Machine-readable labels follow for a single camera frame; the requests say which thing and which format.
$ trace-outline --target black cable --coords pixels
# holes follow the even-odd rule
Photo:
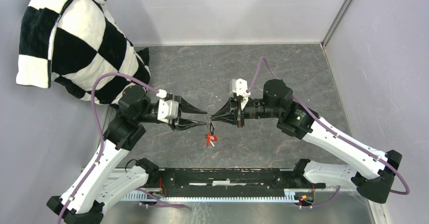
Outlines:
[[[128,161],[128,162],[126,163],[126,165],[125,165],[125,172],[127,172],[127,171],[126,171],[126,167],[128,167],[128,164],[130,164],[132,161],[136,161],[136,162],[137,162],[137,160],[136,160],[136,159],[131,159],[130,161]]]

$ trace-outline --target white toothed strip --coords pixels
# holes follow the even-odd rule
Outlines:
[[[295,192],[285,191],[284,197],[166,197],[160,198],[162,201],[174,202],[279,202],[279,203],[297,203]],[[146,194],[139,191],[132,191],[126,195],[122,201],[144,201],[155,202],[154,199],[148,199]]]

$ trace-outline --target white wall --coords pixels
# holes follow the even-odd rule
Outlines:
[[[389,223],[427,223],[429,0],[354,0],[327,55],[355,136],[403,154]],[[394,188],[403,190],[396,180]]]
[[[344,0],[107,0],[135,44],[320,42]]]
[[[88,102],[57,83],[50,89],[15,84],[29,2],[0,0],[0,223],[55,223],[46,202],[70,187],[96,146]]]

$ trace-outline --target black and white checkered pillow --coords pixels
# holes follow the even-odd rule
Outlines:
[[[54,80],[87,101],[95,80],[108,72],[149,83],[148,50],[143,51],[146,61],[139,54],[105,0],[31,0],[21,24],[16,83],[49,88]],[[131,85],[122,77],[103,79],[96,103],[117,103]]]

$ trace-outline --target marble surface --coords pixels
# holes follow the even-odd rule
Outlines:
[[[209,114],[225,104],[229,80],[243,78],[250,83],[259,57],[265,56],[294,95],[340,130],[349,132],[329,66],[318,44],[149,49],[150,84],[183,96]],[[251,97],[262,97],[263,85],[269,79],[272,76],[263,66]],[[183,116],[206,121],[205,115]],[[276,119],[247,120],[244,128],[217,122],[215,135],[219,140],[215,147],[205,145],[205,126],[174,132],[165,124],[146,123],[146,134],[119,167],[124,167],[130,159],[143,157],[160,167],[294,167],[300,158],[342,163],[319,147],[283,134],[276,128],[276,122]]]

